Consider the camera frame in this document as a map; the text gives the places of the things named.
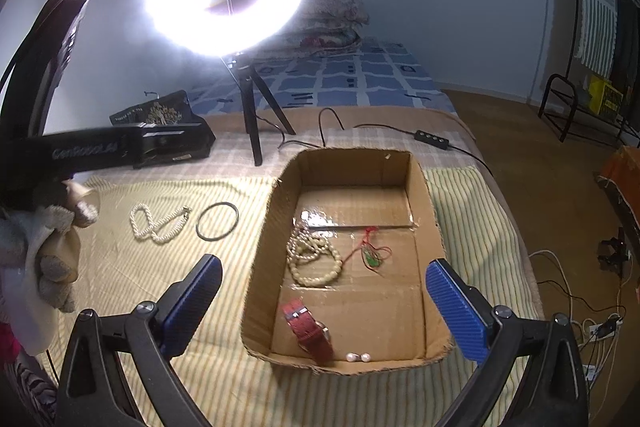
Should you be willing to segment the gloved left hand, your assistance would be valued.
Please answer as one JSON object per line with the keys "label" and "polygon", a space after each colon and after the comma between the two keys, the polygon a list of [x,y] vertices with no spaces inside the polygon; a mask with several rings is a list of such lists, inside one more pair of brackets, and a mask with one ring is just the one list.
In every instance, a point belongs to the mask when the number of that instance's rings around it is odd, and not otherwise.
{"label": "gloved left hand", "polygon": [[1,211],[1,322],[28,355],[46,351],[58,314],[76,309],[78,231],[99,212],[98,192],[75,181],[63,184],[61,205]]}

